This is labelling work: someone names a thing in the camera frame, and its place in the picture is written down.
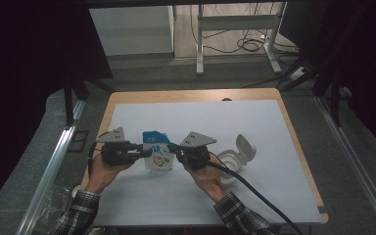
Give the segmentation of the white flip-lid container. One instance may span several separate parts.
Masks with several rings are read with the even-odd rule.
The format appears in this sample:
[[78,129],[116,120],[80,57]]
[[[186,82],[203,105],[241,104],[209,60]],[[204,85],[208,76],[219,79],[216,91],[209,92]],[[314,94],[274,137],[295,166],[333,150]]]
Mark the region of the white flip-lid container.
[[236,138],[237,150],[226,150],[217,157],[232,171],[239,173],[242,168],[255,158],[257,153],[256,145],[244,133]]

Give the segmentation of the white table mat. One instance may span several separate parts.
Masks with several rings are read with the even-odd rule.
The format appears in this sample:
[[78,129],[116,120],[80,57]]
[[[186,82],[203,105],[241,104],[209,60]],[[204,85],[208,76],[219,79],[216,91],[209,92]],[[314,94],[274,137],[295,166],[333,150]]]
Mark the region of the white table mat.
[[[243,167],[243,182],[228,190],[271,223],[279,213],[295,223],[321,220],[290,131],[275,100],[121,104],[114,107],[109,129],[122,127],[127,140],[139,143],[144,131],[165,133],[180,143],[191,131],[215,138],[215,154],[236,147],[246,134],[257,147]],[[182,164],[153,173],[143,161],[123,171],[104,190],[95,218],[97,226],[219,225],[212,200],[200,190]]]

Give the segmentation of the white metal desk frame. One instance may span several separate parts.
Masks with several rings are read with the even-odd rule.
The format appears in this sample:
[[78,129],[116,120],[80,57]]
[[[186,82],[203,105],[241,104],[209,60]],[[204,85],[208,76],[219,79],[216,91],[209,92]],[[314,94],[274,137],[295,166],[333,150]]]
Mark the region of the white metal desk frame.
[[196,74],[204,74],[204,53],[202,32],[215,30],[242,30],[242,29],[270,29],[269,40],[263,44],[265,54],[276,74],[282,72],[274,55],[273,47],[283,18],[286,3],[282,2],[275,15],[243,15],[243,16],[215,16],[204,17],[202,5],[198,13],[198,42],[196,54]]

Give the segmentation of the white printed pouch blue top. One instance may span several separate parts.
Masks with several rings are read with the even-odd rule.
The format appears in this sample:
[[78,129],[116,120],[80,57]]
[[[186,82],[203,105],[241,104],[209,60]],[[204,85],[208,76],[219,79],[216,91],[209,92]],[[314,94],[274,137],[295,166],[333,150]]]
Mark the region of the white printed pouch blue top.
[[175,155],[169,150],[170,141],[165,133],[143,132],[143,149],[151,153],[145,159],[145,167],[153,172],[169,171],[173,167]]

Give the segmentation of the white power strip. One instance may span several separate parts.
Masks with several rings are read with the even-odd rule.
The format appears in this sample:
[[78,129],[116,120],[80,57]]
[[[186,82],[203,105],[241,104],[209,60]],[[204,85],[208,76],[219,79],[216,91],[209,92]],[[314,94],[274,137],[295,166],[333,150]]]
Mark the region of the white power strip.
[[299,67],[297,70],[295,70],[290,76],[289,78],[291,80],[296,80],[298,78],[300,78],[302,75],[304,75],[306,73],[306,69],[304,67]]

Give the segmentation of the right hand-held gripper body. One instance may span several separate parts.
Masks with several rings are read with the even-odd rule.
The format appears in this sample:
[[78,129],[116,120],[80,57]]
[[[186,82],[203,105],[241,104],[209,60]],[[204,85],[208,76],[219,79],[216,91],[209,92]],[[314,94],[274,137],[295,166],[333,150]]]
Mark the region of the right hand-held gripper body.
[[182,164],[193,170],[204,168],[211,158],[207,146],[214,143],[215,138],[191,131],[180,144],[181,154],[185,156]]

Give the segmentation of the person's left hand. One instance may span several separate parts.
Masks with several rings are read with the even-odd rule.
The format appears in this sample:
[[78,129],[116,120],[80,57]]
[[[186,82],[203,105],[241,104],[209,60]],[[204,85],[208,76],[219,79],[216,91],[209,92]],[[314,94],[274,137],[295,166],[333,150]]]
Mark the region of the person's left hand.
[[91,172],[84,190],[100,195],[122,171],[130,168],[130,164],[109,166],[100,155],[93,158]]

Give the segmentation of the black metal stand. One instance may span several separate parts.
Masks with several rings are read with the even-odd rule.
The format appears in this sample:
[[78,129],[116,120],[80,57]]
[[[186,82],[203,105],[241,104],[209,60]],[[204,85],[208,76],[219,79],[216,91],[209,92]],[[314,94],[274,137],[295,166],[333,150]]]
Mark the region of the black metal stand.
[[[87,79],[88,82],[91,84],[101,88],[102,90],[108,92],[109,94],[115,93],[115,89],[107,85],[106,83],[100,81],[99,79]],[[75,94],[79,101],[86,101],[89,96],[89,91],[85,85],[84,80],[76,80],[72,78],[66,78],[64,82],[64,94],[65,94],[65,111],[66,111],[66,128],[72,127],[74,121],[78,119],[78,117],[74,117],[74,114],[78,114],[78,112],[74,112],[72,106],[72,93]]]
[[323,96],[328,88],[331,88],[330,97],[330,117],[338,125],[341,126],[339,120],[339,103],[340,103],[340,70],[334,57],[326,59],[318,67],[304,73],[292,82],[281,86],[283,78],[279,80],[277,88],[280,91],[289,91],[296,86],[316,77],[315,83],[311,88],[314,96]]

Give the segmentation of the clear plastic bag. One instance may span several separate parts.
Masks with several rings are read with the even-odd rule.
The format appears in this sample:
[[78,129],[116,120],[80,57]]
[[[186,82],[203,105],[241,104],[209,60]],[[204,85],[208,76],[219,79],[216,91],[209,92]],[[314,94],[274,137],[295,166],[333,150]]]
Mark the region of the clear plastic bag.
[[46,193],[43,208],[36,219],[32,235],[50,235],[58,218],[71,200],[71,189],[53,185]]

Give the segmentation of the dark curtain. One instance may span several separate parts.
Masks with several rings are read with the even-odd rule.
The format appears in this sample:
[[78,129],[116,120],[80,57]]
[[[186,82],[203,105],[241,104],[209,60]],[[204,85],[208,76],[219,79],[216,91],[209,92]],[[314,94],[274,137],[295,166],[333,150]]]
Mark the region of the dark curtain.
[[0,0],[0,189],[67,80],[111,77],[85,0]]
[[309,63],[327,63],[312,92],[323,94],[334,76],[351,92],[349,106],[376,137],[376,0],[294,0],[280,34]]

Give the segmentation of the aluminium rail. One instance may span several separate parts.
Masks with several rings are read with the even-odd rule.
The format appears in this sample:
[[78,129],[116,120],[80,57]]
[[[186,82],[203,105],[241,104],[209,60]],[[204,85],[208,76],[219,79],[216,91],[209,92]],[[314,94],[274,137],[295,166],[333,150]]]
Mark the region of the aluminium rail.
[[69,144],[75,133],[77,122],[79,121],[85,101],[78,100],[72,110],[72,124],[63,128],[63,132],[58,140],[54,152],[47,164],[39,184],[31,198],[31,201],[23,215],[19,228],[15,235],[31,235],[33,228],[45,202],[47,192],[50,190],[57,176],[59,168],[64,160]]
[[361,160],[355,152],[353,145],[350,143],[343,128],[332,119],[332,116],[330,115],[331,110],[327,104],[327,101],[322,97],[315,97],[314,100],[318,104],[329,128],[331,129],[331,132],[333,133],[340,148],[342,149],[342,152],[349,162],[349,165],[357,178],[359,185],[376,213],[376,185],[361,163]]

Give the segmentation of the white cabinet panel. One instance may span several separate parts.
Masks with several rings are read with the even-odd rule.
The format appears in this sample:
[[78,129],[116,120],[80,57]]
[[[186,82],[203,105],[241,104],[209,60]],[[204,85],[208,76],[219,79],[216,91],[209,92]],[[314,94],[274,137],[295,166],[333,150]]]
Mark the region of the white cabinet panel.
[[107,56],[172,53],[170,6],[89,10]]

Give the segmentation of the person's right hand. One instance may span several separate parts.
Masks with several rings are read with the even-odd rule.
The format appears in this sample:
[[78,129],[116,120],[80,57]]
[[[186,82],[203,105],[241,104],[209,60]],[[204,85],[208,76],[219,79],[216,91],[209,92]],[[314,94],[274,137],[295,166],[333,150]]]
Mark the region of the person's right hand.
[[196,185],[215,203],[218,203],[227,195],[227,192],[221,186],[220,171],[217,168],[207,165],[198,170],[193,170],[188,166],[185,166],[184,169],[191,175]]

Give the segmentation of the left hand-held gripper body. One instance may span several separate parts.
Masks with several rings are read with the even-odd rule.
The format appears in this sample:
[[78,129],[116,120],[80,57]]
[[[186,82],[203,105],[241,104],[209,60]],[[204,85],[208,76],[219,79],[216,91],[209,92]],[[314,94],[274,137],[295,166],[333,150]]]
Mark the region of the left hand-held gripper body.
[[107,165],[133,165],[135,159],[128,152],[135,146],[124,138],[122,127],[107,131],[96,139],[97,143],[103,143],[101,156]]

